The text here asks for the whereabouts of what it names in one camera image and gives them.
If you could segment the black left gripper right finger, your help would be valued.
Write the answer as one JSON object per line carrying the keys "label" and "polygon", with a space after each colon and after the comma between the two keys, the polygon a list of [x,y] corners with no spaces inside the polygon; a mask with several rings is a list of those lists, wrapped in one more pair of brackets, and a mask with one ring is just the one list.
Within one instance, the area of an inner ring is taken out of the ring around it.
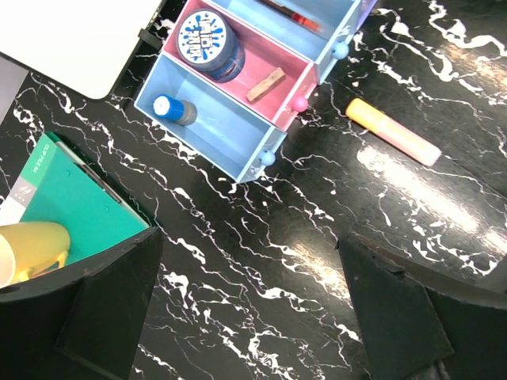
{"label": "black left gripper right finger", "polygon": [[478,284],[358,234],[337,250],[374,379],[504,379],[506,261]]}

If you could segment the red pen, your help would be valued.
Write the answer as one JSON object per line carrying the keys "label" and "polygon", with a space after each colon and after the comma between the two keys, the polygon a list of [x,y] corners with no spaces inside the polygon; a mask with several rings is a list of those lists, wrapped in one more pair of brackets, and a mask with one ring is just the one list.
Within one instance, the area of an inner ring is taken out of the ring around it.
{"label": "red pen", "polygon": [[322,31],[322,27],[318,22],[303,16],[302,14],[294,11],[293,9],[288,8],[287,6],[282,6],[271,0],[260,0],[260,3],[264,4],[265,6],[268,6],[272,10],[277,11],[286,18],[294,21],[296,24],[301,25],[308,30],[311,30],[312,32]]}

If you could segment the blue ink bottle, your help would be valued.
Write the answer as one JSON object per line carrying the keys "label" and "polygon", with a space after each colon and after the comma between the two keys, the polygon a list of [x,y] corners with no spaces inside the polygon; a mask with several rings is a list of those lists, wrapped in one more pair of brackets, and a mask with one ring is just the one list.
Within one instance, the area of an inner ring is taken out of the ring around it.
{"label": "blue ink bottle", "polygon": [[212,9],[198,9],[183,20],[176,46],[183,61],[214,82],[232,81],[245,66],[242,43],[226,20]]}

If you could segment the purple bin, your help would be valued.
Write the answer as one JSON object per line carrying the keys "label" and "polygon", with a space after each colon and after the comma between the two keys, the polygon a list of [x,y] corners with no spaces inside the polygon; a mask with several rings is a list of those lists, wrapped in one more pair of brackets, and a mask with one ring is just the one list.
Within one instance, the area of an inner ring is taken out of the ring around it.
{"label": "purple bin", "polygon": [[362,24],[365,22],[366,18],[373,11],[377,4],[378,0],[362,0],[360,3],[360,13],[356,25],[356,29],[359,30]]}

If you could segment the yellow mug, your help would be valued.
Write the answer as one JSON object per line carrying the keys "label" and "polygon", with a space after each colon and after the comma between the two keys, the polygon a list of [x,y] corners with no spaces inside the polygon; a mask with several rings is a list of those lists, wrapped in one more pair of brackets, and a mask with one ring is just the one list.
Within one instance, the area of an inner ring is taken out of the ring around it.
{"label": "yellow mug", "polygon": [[1,286],[24,282],[65,266],[71,237],[55,222],[1,227]]}

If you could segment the orange highlighter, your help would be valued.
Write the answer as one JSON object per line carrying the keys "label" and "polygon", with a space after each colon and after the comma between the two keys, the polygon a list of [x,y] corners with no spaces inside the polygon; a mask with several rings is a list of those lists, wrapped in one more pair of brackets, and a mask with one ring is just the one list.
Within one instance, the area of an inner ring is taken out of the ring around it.
{"label": "orange highlighter", "polygon": [[345,114],[352,121],[424,166],[433,166],[441,156],[441,150],[437,146],[360,98],[355,98],[349,103]]}

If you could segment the blue grey glue stick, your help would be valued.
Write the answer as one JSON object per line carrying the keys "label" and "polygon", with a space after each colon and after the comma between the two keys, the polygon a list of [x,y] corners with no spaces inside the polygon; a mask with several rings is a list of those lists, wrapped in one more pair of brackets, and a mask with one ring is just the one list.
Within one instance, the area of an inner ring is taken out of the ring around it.
{"label": "blue grey glue stick", "polygon": [[154,114],[179,125],[190,125],[197,119],[196,106],[189,102],[178,100],[167,95],[159,95],[152,103]]}

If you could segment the light blue bin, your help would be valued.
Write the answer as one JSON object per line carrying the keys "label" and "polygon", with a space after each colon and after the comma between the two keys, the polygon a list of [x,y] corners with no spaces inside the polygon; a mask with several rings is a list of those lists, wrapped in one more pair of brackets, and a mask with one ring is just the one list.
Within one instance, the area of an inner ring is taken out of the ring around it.
{"label": "light blue bin", "polygon": [[[196,106],[194,123],[181,126],[158,116],[156,97]],[[168,55],[158,56],[134,106],[237,183],[255,181],[276,160],[287,134]]]}
{"label": "light blue bin", "polygon": [[322,84],[337,61],[349,54],[349,43],[372,9],[370,1],[276,1],[303,17],[291,19],[261,1],[215,1],[217,6],[315,64]]}

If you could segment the pink bin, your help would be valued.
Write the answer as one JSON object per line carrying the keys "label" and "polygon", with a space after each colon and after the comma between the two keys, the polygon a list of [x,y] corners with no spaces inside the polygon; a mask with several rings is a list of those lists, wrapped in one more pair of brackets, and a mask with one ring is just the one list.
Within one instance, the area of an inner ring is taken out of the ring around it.
{"label": "pink bin", "polygon": [[[308,107],[308,97],[318,82],[314,63],[217,6],[214,2],[186,2],[172,34],[164,44],[164,53],[188,70],[205,78],[249,110],[256,112],[282,131],[286,131],[296,116]],[[244,47],[245,66],[241,73],[230,82],[214,82],[207,75],[193,69],[178,54],[177,32],[183,20],[199,9],[211,9],[219,13],[235,31]],[[246,99],[246,94],[277,67],[284,70],[285,80],[258,102],[250,104]]]}

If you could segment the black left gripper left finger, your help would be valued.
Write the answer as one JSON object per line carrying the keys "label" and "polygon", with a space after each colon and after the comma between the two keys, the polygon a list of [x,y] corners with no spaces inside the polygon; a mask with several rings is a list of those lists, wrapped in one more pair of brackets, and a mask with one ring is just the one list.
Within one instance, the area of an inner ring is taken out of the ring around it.
{"label": "black left gripper left finger", "polygon": [[162,256],[143,232],[1,290],[3,379],[126,379]]}

